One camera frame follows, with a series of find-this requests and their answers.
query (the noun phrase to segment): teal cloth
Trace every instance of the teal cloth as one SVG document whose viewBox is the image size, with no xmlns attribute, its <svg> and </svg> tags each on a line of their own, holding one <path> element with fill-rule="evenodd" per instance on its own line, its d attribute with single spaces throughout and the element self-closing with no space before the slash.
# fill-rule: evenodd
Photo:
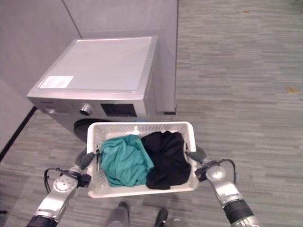
<svg viewBox="0 0 303 227">
<path fill-rule="evenodd" d="M 100 166 L 112 187 L 146 184 L 146 176 L 154 167 L 136 135 L 104 141 L 101 156 Z"/>
</svg>

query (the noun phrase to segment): laundry basket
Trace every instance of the laundry basket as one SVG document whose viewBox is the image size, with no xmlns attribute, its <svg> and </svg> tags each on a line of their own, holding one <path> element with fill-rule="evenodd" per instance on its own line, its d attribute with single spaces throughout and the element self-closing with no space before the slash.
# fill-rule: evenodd
<svg viewBox="0 0 303 227">
<path fill-rule="evenodd" d="M 193 126 L 188 122 L 98 122 L 90 125 L 87 138 L 87 153 L 96 152 L 103 141 L 110 138 L 125 136 L 129 134 L 146 136 L 155 131 L 179 132 L 185 141 L 185 146 L 189 151 L 196 150 Z M 198 179 L 195 175 L 196 162 L 187 158 L 187 162 L 192 166 L 188 181 L 182 185 L 171 186 L 169 190 L 149 189 L 146 185 L 134 187 L 111 187 L 102 168 L 99 167 L 95 157 L 88 166 L 87 174 L 91 175 L 89 184 L 89 196 L 92 198 L 106 198 L 129 195 L 156 194 L 168 192 L 192 191 L 198 186 Z"/>
</svg>

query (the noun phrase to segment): washing machine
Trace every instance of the washing machine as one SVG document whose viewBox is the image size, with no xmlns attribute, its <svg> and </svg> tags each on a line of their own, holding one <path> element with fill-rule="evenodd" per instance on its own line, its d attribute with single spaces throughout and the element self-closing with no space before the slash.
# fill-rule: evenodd
<svg viewBox="0 0 303 227">
<path fill-rule="evenodd" d="M 156 36 L 74 40 L 29 91 L 42 112 L 86 141 L 94 122 L 157 119 Z"/>
</svg>

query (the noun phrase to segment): white label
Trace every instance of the white label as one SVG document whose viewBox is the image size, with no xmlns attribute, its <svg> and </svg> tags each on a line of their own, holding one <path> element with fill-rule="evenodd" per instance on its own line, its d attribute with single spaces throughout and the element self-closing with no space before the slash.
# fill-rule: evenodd
<svg viewBox="0 0 303 227">
<path fill-rule="evenodd" d="M 66 88 L 74 76 L 49 76 L 39 88 Z"/>
</svg>

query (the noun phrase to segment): black cloth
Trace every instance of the black cloth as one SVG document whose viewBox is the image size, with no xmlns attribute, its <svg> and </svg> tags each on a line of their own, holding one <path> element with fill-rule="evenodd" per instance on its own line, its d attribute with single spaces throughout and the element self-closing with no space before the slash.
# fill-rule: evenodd
<svg viewBox="0 0 303 227">
<path fill-rule="evenodd" d="M 178 132 L 157 131 L 142 138 L 143 146 L 155 167 L 147 174 L 150 189 L 170 189 L 187 182 L 190 164 L 184 158 L 184 140 Z"/>
</svg>

